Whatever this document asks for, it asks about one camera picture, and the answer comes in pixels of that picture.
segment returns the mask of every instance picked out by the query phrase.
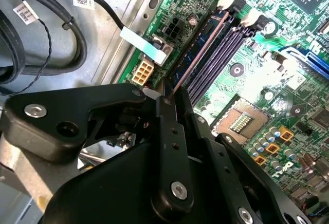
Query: metal screw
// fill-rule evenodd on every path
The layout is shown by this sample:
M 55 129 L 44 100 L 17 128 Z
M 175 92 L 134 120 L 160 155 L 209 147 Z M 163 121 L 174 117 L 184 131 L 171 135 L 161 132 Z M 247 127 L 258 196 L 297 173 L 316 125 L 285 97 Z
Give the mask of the metal screw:
M 307 222 L 300 216 L 297 216 L 297 220 L 299 221 L 300 224 L 307 224 Z
M 140 93 L 140 91 L 139 91 L 139 90 L 137 90 L 137 89 L 133 89 L 133 94 L 134 94 L 134 95 L 136 95 L 136 96 L 138 96 L 138 97 L 140 97 L 140 96 L 141 96 L 141 93 Z
M 245 224 L 253 224 L 253 219 L 251 214 L 243 207 L 238 209 L 239 215 L 241 219 L 245 222 Z
M 163 101 L 166 105 L 171 105 L 171 102 L 167 98 L 164 98 Z
M 46 116 L 47 109 L 39 104 L 30 104 L 24 108 L 24 112 L 27 116 L 32 118 L 42 118 Z
M 202 118 L 201 116 L 197 117 L 197 119 L 198 119 L 202 124 L 206 122 L 206 121 L 204 120 L 204 118 Z
M 180 200 L 185 200 L 187 198 L 187 190 L 179 181 L 175 181 L 171 184 L 171 192 Z
M 229 136 L 226 136 L 225 139 L 229 142 L 229 143 L 232 143 L 232 139 L 229 137 Z

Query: motherboard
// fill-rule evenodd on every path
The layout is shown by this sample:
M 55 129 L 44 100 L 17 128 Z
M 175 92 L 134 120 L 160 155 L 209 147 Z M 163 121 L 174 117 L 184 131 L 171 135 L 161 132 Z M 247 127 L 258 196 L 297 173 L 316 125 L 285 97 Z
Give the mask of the motherboard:
M 136 50 L 120 83 L 157 89 L 167 77 L 173 91 L 185 87 L 212 133 L 233 136 L 305 208 L 329 188 L 328 5 L 163 0 L 143 37 L 166 58 Z M 329 213 L 319 206 L 310 218 Z

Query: barcode label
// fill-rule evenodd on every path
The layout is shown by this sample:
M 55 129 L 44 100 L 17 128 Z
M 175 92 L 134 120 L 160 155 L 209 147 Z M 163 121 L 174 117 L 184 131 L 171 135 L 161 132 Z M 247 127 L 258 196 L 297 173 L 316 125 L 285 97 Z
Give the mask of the barcode label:
M 94 0 L 73 0 L 73 5 L 77 7 L 82 7 L 90 10 L 95 9 Z
M 13 11 L 23 20 L 26 25 L 38 20 L 38 15 L 33 11 L 30 5 L 23 1 L 19 6 L 15 7 Z
M 302 83 L 304 83 L 305 80 L 306 80 L 306 77 L 304 77 L 299 72 L 296 72 L 296 74 L 288 81 L 287 85 L 291 89 L 296 90 L 296 89 L 298 89 L 299 86 L 302 85 Z

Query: black plastic clip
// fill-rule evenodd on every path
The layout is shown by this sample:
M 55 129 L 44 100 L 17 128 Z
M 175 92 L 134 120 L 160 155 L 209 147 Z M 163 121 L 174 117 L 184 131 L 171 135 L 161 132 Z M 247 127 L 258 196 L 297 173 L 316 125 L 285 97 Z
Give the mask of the black plastic clip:
M 76 19 L 74 17 L 71 17 L 71 20 L 69 22 L 66 22 L 62 25 L 64 30 L 71 29 L 72 25 L 76 22 Z

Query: orange capacitor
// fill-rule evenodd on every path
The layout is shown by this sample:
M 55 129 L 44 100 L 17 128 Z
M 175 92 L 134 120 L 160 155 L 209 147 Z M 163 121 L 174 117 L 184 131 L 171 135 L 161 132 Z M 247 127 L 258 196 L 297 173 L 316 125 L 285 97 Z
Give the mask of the orange capacitor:
M 304 155 L 304 159 L 305 159 L 306 163 L 310 166 L 314 166 L 316 164 L 315 160 L 309 153 L 306 153 Z

